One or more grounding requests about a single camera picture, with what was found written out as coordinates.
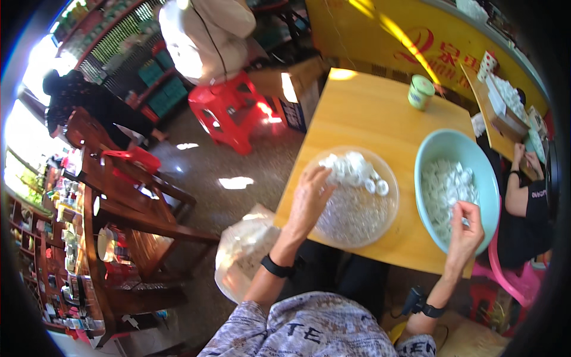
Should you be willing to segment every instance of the light blue bowl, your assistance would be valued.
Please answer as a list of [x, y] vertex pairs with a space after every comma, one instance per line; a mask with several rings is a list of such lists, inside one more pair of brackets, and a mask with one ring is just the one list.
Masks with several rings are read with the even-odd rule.
[[420, 145], [415, 161], [416, 208], [419, 211], [420, 220], [422, 220], [432, 240], [446, 254], [448, 253], [448, 244], [443, 242], [432, 228], [420, 185], [424, 165], [438, 159], [460, 162], [462, 167], [469, 167], [474, 172], [473, 182], [480, 193], [480, 215], [485, 234], [484, 241], [476, 250], [476, 255], [478, 255], [490, 244], [500, 217], [500, 192], [492, 165], [478, 144], [456, 130], [434, 131]]

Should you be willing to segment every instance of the yellow wall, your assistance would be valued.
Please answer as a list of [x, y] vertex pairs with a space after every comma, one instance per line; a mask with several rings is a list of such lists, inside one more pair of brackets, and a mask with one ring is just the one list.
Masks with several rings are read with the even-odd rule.
[[[542, 115], [547, 112], [547, 102], [538, 88], [508, 53], [471, 25], [443, 10], [418, 0], [305, 2], [314, 45], [325, 57], [350, 58], [430, 77], [427, 67], [436, 76], [435, 81], [475, 101], [460, 64], [477, 70], [484, 51], [494, 51], [500, 64], [499, 76], [513, 87], [523, 89], [526, 109], [533, 105]], [[419, 50], [425, 67], [417, 60], [419, 56], [415, 58], [403, 46], [407, 40], [401, 43], [397, 39], [402, 38], [399, 31]], [[346, 67], [353, 69], [350, 63]]]

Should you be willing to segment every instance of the green can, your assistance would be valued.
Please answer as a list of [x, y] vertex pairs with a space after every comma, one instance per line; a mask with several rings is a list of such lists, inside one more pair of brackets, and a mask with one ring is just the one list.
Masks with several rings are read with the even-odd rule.
[[426, 77], [420, 74], [412, 76], [411, 86], [408, 89], [408, 102], [413, 107], [426, 110], [434, 93], [434, 85]]

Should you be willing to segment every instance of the black wristwatch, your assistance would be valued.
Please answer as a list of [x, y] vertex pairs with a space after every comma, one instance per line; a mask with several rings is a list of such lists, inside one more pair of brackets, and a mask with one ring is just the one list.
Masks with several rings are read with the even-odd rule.
[[429, 304], [426, 304], [426, 303], [425, 303], [421, 311], [423, 312], [424, 315], [426, 315], [426, 316], [428, 316], [428, 317], [430, 317], [430, 318], [437, 319], [437, 318], [439, 318], [440, 316], [444, 315], [445, 309], [443, 309], [443, 308], [436, 308], [436, 307], [434, 307], [434, 306], [432, 306], [432, 305], [429, 305]]
[[292, 267], [282, 267], [277, 265], [272, 261], [269, 254], [262, 259], [262, 265], [266, 268], [266, 270], [274, 274], [278, 278], [292, 277], [295, 274], [296, 269], [300, 267], [302, 264], [303, 260], [301, 259], [301, 257], [297, 257], [295, 259]]
[[432, 305], [427, 304], [427, 296], [424, 295], [422, 287], [413, 287], [408, 293], [408, 297], [403, 305], [403, 311], [401, 315], [408, 315], [409, 312], [417, 314], [423, 312], [424, 315], [437, 319], [444, 314], [444, 308], [436, 308]]

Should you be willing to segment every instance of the gray patterned shirt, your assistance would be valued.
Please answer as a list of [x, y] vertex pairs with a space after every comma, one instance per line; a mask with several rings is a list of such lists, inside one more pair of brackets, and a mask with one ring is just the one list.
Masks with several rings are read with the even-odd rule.
[[199, 356], [400, 356], [436, 355], [430, 335], [413, 336], [395, 347], [367, 309], [331, 292], [308, 292], [272, 306], [236, 307]]

